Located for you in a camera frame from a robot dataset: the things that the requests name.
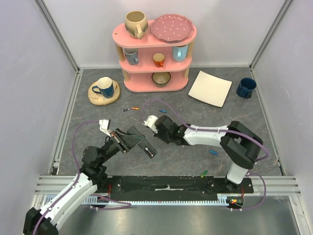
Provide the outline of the black remote control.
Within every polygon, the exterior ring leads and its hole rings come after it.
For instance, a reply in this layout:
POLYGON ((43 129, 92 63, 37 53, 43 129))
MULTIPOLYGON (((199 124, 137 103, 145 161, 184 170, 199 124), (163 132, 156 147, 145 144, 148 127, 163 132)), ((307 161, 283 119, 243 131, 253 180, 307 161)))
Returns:
POLYGON ((136 127, 132 126, 130 129, 127 130, 127 134, 130 135, 131 140, 129 141, 129 143, 127 144, 127 147, 129 149, 135 147, 135 146, 139 146, 144 153, 146 153, 146 151, 144 150, 144 148, 146 146, 148 146, 152 151, 154 151, 155 155, 157 154, 157 151, 153 148, 153 146, 147 141, 146 137, 141 134, 136 127))

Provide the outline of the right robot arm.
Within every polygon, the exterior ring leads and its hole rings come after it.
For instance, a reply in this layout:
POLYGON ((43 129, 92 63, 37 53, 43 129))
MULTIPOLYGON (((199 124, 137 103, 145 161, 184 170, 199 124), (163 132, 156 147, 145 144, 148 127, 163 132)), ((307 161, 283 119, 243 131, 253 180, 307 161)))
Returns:
POLYGON ((224 180, 224 187, 234 193, 242 186, 242 180, 257 162, 263 141, 238 121, 221 127, 199 127, 190 124, 177 125, 169 117, 149 116, 145 126, 165 143, 176 145, 209 145, 221 147, 232 160, 224 180))

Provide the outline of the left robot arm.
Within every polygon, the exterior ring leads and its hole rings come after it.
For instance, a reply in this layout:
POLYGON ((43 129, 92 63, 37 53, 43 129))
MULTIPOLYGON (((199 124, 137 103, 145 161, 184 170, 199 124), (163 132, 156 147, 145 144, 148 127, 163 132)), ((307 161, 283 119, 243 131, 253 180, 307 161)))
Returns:
POLYGON ((100 127, 107 135, 108 141, 102 147, 89 146, 84 150, 83 165, 78 169, 74 179, 56 197, 39 209, 32 207, 25 216, 23 234, 57 235, 69 216, 95 192, 107 188, 107 174, 104 162, 118 152, 127 153, 133 147, 143 150, 151 145, 135 127, 127 132, 120 129, 110 130, 100 127))

